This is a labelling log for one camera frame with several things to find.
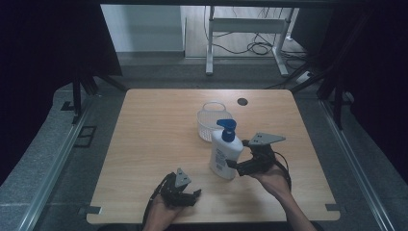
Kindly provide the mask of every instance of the wall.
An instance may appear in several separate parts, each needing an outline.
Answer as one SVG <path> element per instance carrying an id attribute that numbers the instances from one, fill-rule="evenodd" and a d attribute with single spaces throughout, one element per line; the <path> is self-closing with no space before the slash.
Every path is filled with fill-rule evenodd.
<path id="1" fill-rule="evenodd" d="M 101 7 L 116 52 L 184 51 L 180 6 Z"/>

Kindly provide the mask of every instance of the wooden table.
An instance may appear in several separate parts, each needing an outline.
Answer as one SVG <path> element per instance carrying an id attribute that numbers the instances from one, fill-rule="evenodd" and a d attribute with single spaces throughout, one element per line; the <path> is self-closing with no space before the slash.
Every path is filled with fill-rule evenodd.
<path id="1" fill-rule="evenodd" d="M 240 106 L 239 98 L 248 100 Z M 141 223 L 149 196 L 180 167 L 192 182 L 185 193 L 202 189 L 199 200 L 175 223 L 286 220 L 278 201 L 251 177 L 227 181 L 209 168 L 211 143 L 198 136 L 197 112 L 205 102 L 223 102 L 237 121 L 237 136 L 257 132 L 286 137 L 272 148 L 283 154 L 293 179 L 293 196 L 310 220 L 336 220 L 339 211 L 319 159 L 288 90 L 129 90 L 90 206 L 90 223 Z M 250 159 L 245 148 L 239 162 Z"/>

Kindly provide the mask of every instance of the gray floor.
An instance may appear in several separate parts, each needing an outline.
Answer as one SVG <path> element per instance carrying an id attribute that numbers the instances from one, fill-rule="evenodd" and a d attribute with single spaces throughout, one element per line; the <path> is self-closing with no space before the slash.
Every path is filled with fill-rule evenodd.
<path id="1" fill-rule="evenodd" d="M 213 76 L 205 75 L 205 61 L 202 59 L 121 56 L 121 63 L 124 76 L 115 78 L 134 89 L 266 89 L 284 80 L 274 61 L 268 59 L 217 59 Z M 84 122 L 84 126 L 95 127 L 94 138 L 89 147 L 73 147 L 70 150 L 64 169 L 38 214 L 35 230 L 97 230 L 99 227 L 88 224 L 81 211 L 90 204 L 125 93 L 96 80 L 99 92 L 86 97 L 91 103 Z M 375 210 L 367 202 L 367 196 L 363 194 L 328 123 L 325 110 L 316 98 L 318 87 L 319 83 L 294 97 L 342 216 L 337 221 L 317 220 L 317 223 L 325 230 L 381 230 L 373 214 Z M 73 113 L 61 111 L 63 103 L 71 100 L 70 86 L 56 91 L 49 117 L 22 161 L 0 188 L 0 230 L 15 230 L 33 203 L 38 186 L 48 173 L 66 134 L 72 129 Z M 343 109 L 344 134 L 395 230 L 404 230 L 408 226 L 404 213 L 408 207 L 408 187 L 348 108 L 344 106 Z M 88 141 L 88 138 L 78 138 L 76 144 Z M 270 230 L 268 225 L 256 227 Z M 209 229 L 208 226 L 195 228 Z"/>

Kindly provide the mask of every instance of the bottle label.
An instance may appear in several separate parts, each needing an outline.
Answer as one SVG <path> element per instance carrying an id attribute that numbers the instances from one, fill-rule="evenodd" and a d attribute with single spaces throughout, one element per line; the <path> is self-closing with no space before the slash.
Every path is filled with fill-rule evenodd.
<path id="1" fill-rule="evenodd" d="M 225 167 L 225 158 L 225 154 L 217 148 L 216 167 L 218 170 L 222 170 Z"/>

